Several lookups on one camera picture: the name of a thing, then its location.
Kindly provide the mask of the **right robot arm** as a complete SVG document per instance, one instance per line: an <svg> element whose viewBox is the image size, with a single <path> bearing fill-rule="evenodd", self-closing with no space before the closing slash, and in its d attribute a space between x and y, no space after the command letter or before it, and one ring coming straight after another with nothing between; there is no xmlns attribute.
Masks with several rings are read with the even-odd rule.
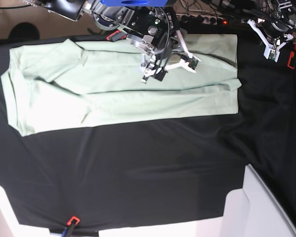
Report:
<svg viewBox="0 0 296 237"><path fill-rule="evenodd" d="M190 52L173 9L173 0L28 0L72 21L84 13L96 26L113 33L108 41L128 39L142 54L142 82L152 77L162 81L169 70L191 73L201 61Z"/></svg>

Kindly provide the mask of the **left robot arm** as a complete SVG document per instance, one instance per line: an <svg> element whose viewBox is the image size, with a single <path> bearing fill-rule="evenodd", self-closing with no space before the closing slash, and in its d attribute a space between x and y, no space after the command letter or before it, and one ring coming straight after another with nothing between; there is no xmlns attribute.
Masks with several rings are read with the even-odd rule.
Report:
<svg viewBox="0 0 296 237"><path fill-rule="evenodd" d="M277 62L280 50L296 41L296 3L291 0L257 0L241 20L259 36L264 57Z"/></svg>

